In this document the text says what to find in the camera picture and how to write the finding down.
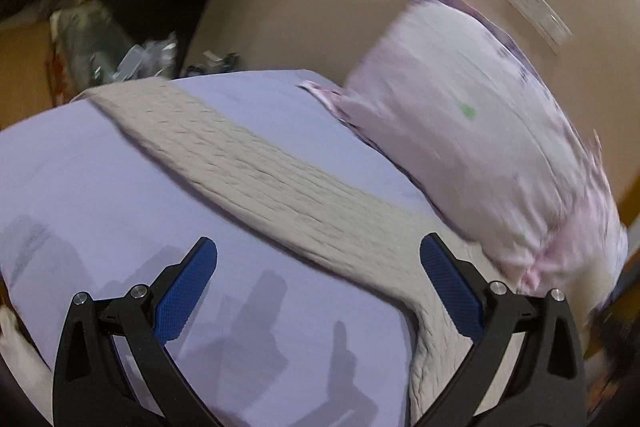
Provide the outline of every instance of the bed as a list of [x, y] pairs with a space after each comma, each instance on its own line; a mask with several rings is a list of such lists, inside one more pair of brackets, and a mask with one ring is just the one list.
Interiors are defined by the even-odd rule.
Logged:
[[[332, 85], [309, 71], [175, 83], [297, 158], [437, 220], [403, 174], [296, 87], [304, 80]], [[230, 425], [406, 424], [415, 335], [397, 303], [242, 226], [88, 101], [3, 131], [0, 151], [10, 159], [0, 163], [0, 271], [49, 367], [76, 292], [121, 296], [205, 235], [221, 252], [215, 277], [167, 348], [207, 406]], [[118, 347], [141, 402], [154, 409], [126, 345]]]

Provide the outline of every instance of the white cloth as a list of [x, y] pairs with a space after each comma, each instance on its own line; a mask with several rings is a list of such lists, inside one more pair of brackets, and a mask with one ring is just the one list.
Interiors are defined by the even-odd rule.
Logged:
[[344, 90], [305, 87], [480, 242], [518, 292], [562, 289], [579, 328], [606, 301], [627, 238], [600, 145], [582, 144], [513, 40], [476, 10], [412, 0]]
[[20, 334], [15, 315], [6, 306], [0, 307], [0, 330], [0, 356], [24, 394], [53, 425], [53, 377], [49, 367]]

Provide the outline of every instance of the wall outlet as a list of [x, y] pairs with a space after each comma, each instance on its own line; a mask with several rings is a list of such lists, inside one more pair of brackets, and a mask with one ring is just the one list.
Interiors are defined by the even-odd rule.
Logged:
[[545, 0], [507, 0], [529, 21], [556, 53], [571, 31]]

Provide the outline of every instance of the green spot on pillow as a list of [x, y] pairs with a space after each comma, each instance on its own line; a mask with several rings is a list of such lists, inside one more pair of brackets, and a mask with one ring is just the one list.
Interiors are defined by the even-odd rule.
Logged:
[[476, 117], [476, 110], [470, 105], [466, 103], [460, 103], [458, 107], [462, 111], [462, 114], [465, 115], [465, 118], [467, 120], [473, 120]]

